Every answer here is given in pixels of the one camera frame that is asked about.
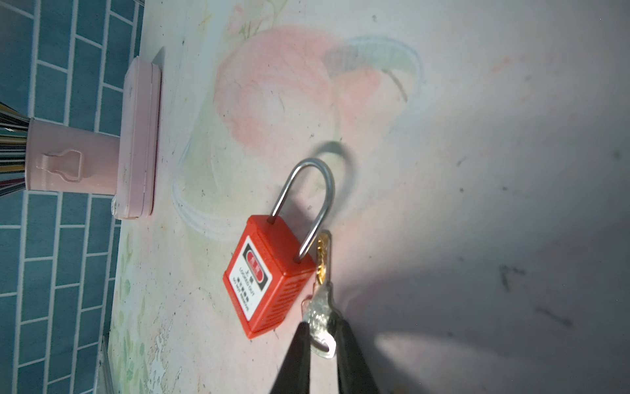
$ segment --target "key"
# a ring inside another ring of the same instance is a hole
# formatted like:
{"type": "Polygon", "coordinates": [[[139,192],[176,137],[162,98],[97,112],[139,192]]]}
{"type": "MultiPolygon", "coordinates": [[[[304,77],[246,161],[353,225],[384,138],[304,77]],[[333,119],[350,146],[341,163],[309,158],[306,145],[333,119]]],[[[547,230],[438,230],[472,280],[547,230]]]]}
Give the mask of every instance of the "key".
{"type": "Polygon", "coordinates": [[[335,333],[341,313],[333,304],[333,284],[330,280],[331,235],[322,231],[318,236],[318,269],[312,297],[302,302],[303,321],[308,322],[311,350],[318,356],[335,356],[335,333]]]}

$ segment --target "red padlock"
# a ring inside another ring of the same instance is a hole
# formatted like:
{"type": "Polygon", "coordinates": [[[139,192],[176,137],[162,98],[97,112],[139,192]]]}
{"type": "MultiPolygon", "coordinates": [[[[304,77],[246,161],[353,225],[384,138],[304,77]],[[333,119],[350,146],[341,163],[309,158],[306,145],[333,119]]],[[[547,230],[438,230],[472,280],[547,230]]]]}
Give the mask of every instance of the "red padlock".
{"type": "Polygon", "coordinates": [[[315,271],[308,254],[321,223],[335,196],[335,181],[330,169],[320,159],[304,159],[295,166],[271,215],[253,215],[236,247],[223,283],[232,299],[243,330],[252,339],[282,323],[304,284],[315,271]],[[326,183],[324,206],[302,245],[278,216],[298,172],[313,166],[321,171],[326,183]]]}

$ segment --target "padlock shackle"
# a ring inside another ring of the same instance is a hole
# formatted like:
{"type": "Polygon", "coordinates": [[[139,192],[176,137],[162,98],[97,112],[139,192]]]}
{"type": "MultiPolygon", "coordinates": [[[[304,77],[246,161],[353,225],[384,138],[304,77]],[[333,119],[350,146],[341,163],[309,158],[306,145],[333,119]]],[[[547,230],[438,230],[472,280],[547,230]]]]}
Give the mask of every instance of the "padlock shackle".
{"type": "Polygon", "coordinates": [[[313,222],[313,226],[306,235],[306,239],[304,239],[302,245],[300,246],[299,253],[294,257],[294,261],[297,263],[302,261],[302,259],[306,256],[306,253],[309,251],[311,245],[315,241],[315,237],[317,236],[319,227],[321,226],[321,223],[324,221],[324,219],[326,219],[326,215],[328,215],[328,211],[330,211],[330,207],[333,205],[333,200],[335,199],[335,179],[333,178],[333,174],[332,172],[330,172],[330,168],[328,168],[328,165],[317,158],[308,158],[300,161],[294,167],[293,171],[291,171],[291,174],[284,184],[284,187],[282,188],[282,191],[278,196],[278,200],[273,207],[272,213],[267,219],[267,222],[270,224],[273,224],[275,222],[275,218],[278,216],[278,213],[280,213],[284,202],[287,200],[287,194],[289,193],[289,188],[291,187],[291,184],[295,180],[297,174],[306,167],[315,167],[324,176],[324,183],[326,185],[326,196],[324,197],[324,204],[319,211],[319,214],[315,218],[315,221],[313,222]]]}

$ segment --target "pink holder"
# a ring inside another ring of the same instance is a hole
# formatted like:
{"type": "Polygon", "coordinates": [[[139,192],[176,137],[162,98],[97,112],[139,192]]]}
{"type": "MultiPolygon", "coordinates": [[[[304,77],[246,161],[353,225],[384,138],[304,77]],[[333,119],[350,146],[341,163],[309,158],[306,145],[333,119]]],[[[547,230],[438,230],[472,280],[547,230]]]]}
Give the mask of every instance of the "pink holder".
{"type": "Polygon", "coordinates": [[[117,219],[153,210],[161,73],[136,57],[125,75],[120,138],[31,119],[26,188],[115,195],[117,219]]]}
{"type": "Polygon", "coordinates": [[[31,119],[26,140],[26,188],[114,194],[120,139],[31,119]]]}
{"type": "Polygon", "coordinates": [[[118,183],[112,199],[117,219],[146,217],[153,210],[160,87],[159,68],[136,57],[123,88],[118,183]]]}

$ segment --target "padlock label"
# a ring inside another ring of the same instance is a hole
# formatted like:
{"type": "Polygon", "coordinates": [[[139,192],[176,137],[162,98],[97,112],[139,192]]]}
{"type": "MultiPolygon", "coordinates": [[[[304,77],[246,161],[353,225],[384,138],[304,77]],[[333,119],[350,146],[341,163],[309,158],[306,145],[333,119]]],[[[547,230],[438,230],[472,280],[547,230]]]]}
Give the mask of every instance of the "padlock label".
{"type": "Polygon", "coordinates": [[[245,318],[249,321],[273,279],[249,236],[243,243],[229,279],[245,318]]]}

